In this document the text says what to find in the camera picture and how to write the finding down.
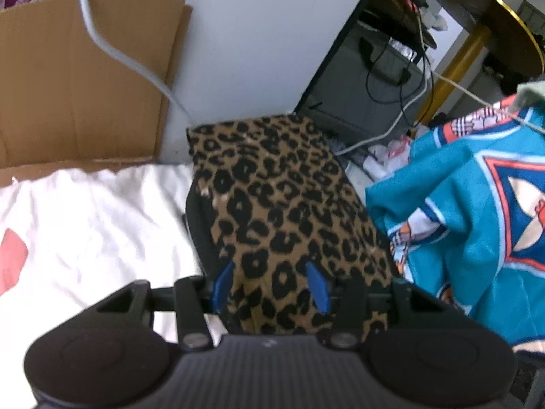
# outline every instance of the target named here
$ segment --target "black cable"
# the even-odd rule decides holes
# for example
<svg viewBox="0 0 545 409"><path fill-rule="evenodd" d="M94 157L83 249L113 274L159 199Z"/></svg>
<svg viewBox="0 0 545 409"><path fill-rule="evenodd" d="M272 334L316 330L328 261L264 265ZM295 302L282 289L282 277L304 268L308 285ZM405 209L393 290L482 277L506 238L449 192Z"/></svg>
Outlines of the black cable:
<svg viewBox="0 0 545 409"><path fill-rule="evenodd" d="M417 17L419 17L420 19L420 29L422 29L422 14L420 13L420 11L418 11L418 14L416 14ZM426 51L424 50L424 44L423 44L423 41L422 41L422 44L420 45L420 47L422 48L422 57L423 57L423 62L422 62L422 68L423 68L423 71L422 71L422 76L425 78L426 76L426 62L428 64L428 68L430 69L430 79L432 80L432 92L431 92L431 95L430 95L430 103L428 104L428 107L426 108L426 111L424 112L423 116L421 118L424 118L428 112L430 111L430 108L433 104L433 93L435 92L435 81L434 81L434 77L433 77L433 70L432 70L432 64L430 63L430 59L428 58L428 54L426 54ZM405 118L405 110L403 108L403 106L401 106L401 111L403 112L403 117ZM420 124L421 123L421 120L418 120L416 122L416 125Z"/></svg>
<svg viewBox="0 0 545 409"><path fill-rule="evenodd" d="M405 120L405 122L407 123L408 127L409 128L412 128L412 123L410 122L410 120L407 118L407 114L405 114L405 107L403 106L403 98L401 97L402 96L402 92L403 92L403 86L400 86L400 106L401 106L401 115L403 117L403 119Z"/></svg>
<svg viewBox="0 0 545 409"><path fill-rule="evenodd" d="M379 100L377 98L375 98L373 96L373 94L371 94L371 91L369 90L369 77L371 75L371 70L373 69L373 67L375 66L375 64L377 64L377 62L381 59L381 57L384 55L384 53L386 52L386 49L388 48L388 45L389 45L389 40L391 38L393 38L397 32L399 31L400 29L400 25L405 21L405 19L407 18L407 8L406 8L406 5L403 6L404 8L404 13L403 13L403 18L401 19L401 21L398 21L397 23L397 26L396 26L396 30L393 32L393 34L388 38L388 40L385 41L384 43L384 46L381 50L381 52L378 54L378 57L375 59L375 61L372 61L371 62L371 66L370 68L367 70L367 75L365 77L365 91L367 92L367 96L372 100L374 101L375 103L377 103L378 105L393 105L395 103L398 102L398 100L391 100L391 101L385 101L385 100ZM404 72L407 72L408 69L410 68L410 65L411 65L411 61L409 60L409 62L407 63L407 66L404 68ZM404 97L402 97L402 100L408 100L409 98L411 98L413 95L416 94L416 92L418 92L418 90L421 88L422 84L424 83L424 77L422 75L422 79L420 81L420 84L416 87L415 90L413 90L409 95L405 95Z"/></svg>

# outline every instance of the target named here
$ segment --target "white bedsheet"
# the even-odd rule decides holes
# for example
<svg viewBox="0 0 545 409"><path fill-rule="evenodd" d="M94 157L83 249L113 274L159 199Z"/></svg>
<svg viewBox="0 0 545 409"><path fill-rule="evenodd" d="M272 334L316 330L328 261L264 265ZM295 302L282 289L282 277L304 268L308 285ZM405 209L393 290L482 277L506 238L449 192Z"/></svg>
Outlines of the white bedsheet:
<svg viewBox="0 0 545 409"><path fill-rule="evenodd" d="M40 335L137 278L163 287L200 273L180 220L191 181L190 166L145 165L0 190L0 238L10 235L0 245L1 408L35 405L23 359ZM154 330L175 341L173 315L156 315Z"/></svg>

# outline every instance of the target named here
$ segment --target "ribbed black surface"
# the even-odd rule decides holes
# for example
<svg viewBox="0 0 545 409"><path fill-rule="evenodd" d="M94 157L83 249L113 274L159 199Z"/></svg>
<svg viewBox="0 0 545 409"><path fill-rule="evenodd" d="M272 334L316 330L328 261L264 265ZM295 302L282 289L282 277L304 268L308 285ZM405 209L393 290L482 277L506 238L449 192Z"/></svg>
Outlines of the ribbed black surface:
<svg viewBox="0 0 545 409"><path fill-rule="evenodd" d="M227 336L188 354L155 394L134 409L417 408L381 388L355 354L312 336ZM481 406L500 408L499 404Z"/></svg>

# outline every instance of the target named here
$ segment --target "white object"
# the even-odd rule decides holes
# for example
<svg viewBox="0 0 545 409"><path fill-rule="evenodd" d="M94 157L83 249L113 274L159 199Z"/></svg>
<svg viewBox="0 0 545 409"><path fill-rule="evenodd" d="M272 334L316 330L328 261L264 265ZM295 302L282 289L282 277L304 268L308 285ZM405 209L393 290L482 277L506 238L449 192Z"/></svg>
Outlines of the white object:
<svg viewBox="0 0 545 409"><path fill-rule="evenodd" d="M371 155L363 161L363 169L369 174L373 181L381 180L388 175L388 172Z"/></svg>
<svg viewBox="0 0 545 409"><path fill-rule="evenodd" d="M0 239L11 229L28 250L0 295L0 407L35 405L23 359L39 336L138 278L165 287L200 273L181 222L191 181L190 166L146 165L62 170L0 190ZM216 317L216 342L221 326ZM156 314L154 329L176 341L172 315Z"/></svg>
<svg viewBox="0 0 545 409"><path fill-rule="evenodd" d="M445 31L448 30L449 26L443 17L440 14L433 13L429 8L422 7L420 9L420 14L422 16L422 23L428 29L435 29L436 31Z"/></svg>
<svg viewBox="0 0 545 409"><path fill-rule="evenodd" d="M416 127L416 133L414 135L415 139L418 139L424 135L426 135L430 131L430 128L428 126L424 126L423 124L419 124Z"/></svg>
<svg viewBox="0 0 545 409"><path fill-rule="evenodd" d="M388 174L395 172L409 164L410 147L412 139L402 136L398 140L392 140L386 149L386 156L381 162Z"/></svg>
<svg viewBox="0 0 545 409"><path fill-rule="evenodd" d="M388 154L388 148L385 145L372 145L367 150L374 156L377 161L384 161Z"/></svg>

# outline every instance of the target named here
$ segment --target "white cable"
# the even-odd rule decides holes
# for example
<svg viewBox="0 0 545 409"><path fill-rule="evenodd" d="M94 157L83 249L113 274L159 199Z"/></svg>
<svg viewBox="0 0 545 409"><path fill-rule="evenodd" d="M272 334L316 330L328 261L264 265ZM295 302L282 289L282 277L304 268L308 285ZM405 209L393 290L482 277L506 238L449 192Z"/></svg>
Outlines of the white cable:
<svg viewBox="0 0 545 409"><path fill-rule="evenodd" d="M461 90L462 92L464 92L464 94L468 95L469 97L473 98L475 101L477 101L478 103L481 103L483 106L486 106L486 107L489 107L490 109L494 109L494 106L492 106L490 103L487 103L486 101L480 99L479 97L477 97L475 94L471 93L470 91L468 91L467 89L465 89L464 87L460 86L458 83L452 81L452 80L449 80L448 78L445 78L443 77L442 75L439 75L437 72L433 71L433 74L437 77L437 78L440 78L441 80L445 81L446 83L450 83L452 84L455 88ZM508 116L509 118L519 122L520 124L522 124L523 126L528 126L530 129L536 131L536 132L539 132L543 135L545 135L545 129L542 129L541 127L539 126L536 126L535 124L532 124L532 123L528 123L526 120L522 119L521 117L517 117L516 115L513 115L512 113L510 112L505 112L505 115Z"/></svg>
<svg viewBox="0 0 545 409"><path fill-rule="evenodd" d="M456 89L459 89L461 90L462 92L464 92L465 95L468 95L470 96L471 98L473 98L477 103L485 106L485 107L489 107L490 109L493 109L494 106L492 106L490 103L480 99L479 97L477 97L475 94L473 94L472 92L468 91L465 87L463 86L460 86L458 83L456 83L455 81L452 81L452 80L449 80L448 78L445 78L443 77L441 74L435 72L435 71L432 71L433 74L437 77L437 78L440 78L441 80L445 81L446 83L449 83L449 84L452 84Z"/></svg>
<svg viewBox="0 0 545 409"><path fill-rule="evenodd" d="M91 37L91 40L107 55L109 55L114 60L119 61L120 63L127 66L129 69L132 69L136 73L138 73L140 76L148 80L150 83L153 84L157 89L159 89L165 97L168 98L168 100L176 105L178 109L187 117L189 121L189 125L193 126L196 124L193 117L189 114L187 109L180 103L170 88L164 83L163 80L161 80L157 75L155 75L153 72L151 72L147 67L145 67L143 64L139 63L136 60L133 60L129 56L125 55L123 52L121 52L119 49L114 48L114 46L110 45L100 34L96 31L94 23L93 23L93 17L91 14L91 8L89 6L89 0L80 0L80 7L81 7L81 13L83 15L83 22L85 23L85 28L87 29L87 33L89 34L89 37Z"/></svg>
<svg viewBox="0 0 545 409"><path fill-rule="evenodd" d="M424 46L423 46L424 38L423 38L423 34L422 34L422 24L420 23L420 17L416 17L416 21L418 22L418 29L419 29L419 32L420 32L420 42L422 44L422 50L424 51L424 53L426 53L425 50L424 50ZM422 72L424 72L424 74L425 74L426 73L426 63L425 63L425 61L423 62L423 64L424 64L424 66L423 66ZM338 152L336 152L334 154L337 155L337 156L348 154L349 152L352 152L354 149L357 149L357 148L359 148L361 146L364 146L364 145L368 145L369 143L373 143L373 142L378 141L378 140L382 140L383 138L387 137L390 134L390 132L393 131L393 129L400 122L400 119L403 116L403 113L408 108L410 108L410 106L412 106L413 103L415 103L422 95L424 95L427 90L428 90L428 79L426 78L426 75L424 75L424 89L404 106L404 108L401 110L400 114L397 116L396 120L393 122L393 124L390 126L390 128L386 132L384 132L381 135L378 135L376 137L367 138L365 140L362 140L359 143L356 143L355 145L352 145L352 146L350 146L350 147L348 147L346 149L340 150L340 151L338 151Z"/></svg>

